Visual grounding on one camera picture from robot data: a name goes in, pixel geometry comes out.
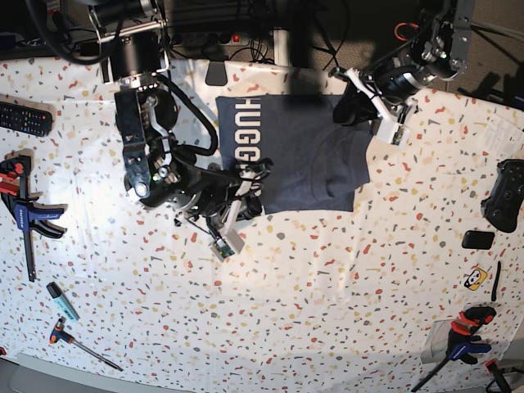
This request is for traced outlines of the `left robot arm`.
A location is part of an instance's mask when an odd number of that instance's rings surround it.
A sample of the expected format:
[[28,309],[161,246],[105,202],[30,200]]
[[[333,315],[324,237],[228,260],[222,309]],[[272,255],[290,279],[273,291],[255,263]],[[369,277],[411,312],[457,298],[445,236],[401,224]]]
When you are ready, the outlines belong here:
[[408,121],[418,111],[414,96],[435,79],[450,81],[467,68],[474,1],[421,1],[414,35],[362,70],[335,67],[346,82],[333,112],[344,126],[372,125],[377,139],[404,147]]

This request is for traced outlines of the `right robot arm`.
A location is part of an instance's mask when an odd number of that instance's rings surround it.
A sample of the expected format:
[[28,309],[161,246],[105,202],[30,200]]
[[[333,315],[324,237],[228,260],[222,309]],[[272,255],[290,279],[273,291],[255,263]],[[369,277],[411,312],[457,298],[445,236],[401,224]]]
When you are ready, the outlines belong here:
[[[88,14],[107,55],[102,80],[120,87],[115,94],[115,122],[123,142],[128,194],[147,210],[169,205],[190,223],[204,219],[210,249],[225,260],[245,242],[237,222],[261,215],[257,193],[272,161],[242,162],[224,170],[197,165],[219,147],[215,126],[168,77],[168,26],[157,1],[90,1]],[[174,135],[182,103],[210,135],[208,147],[180,143]]]

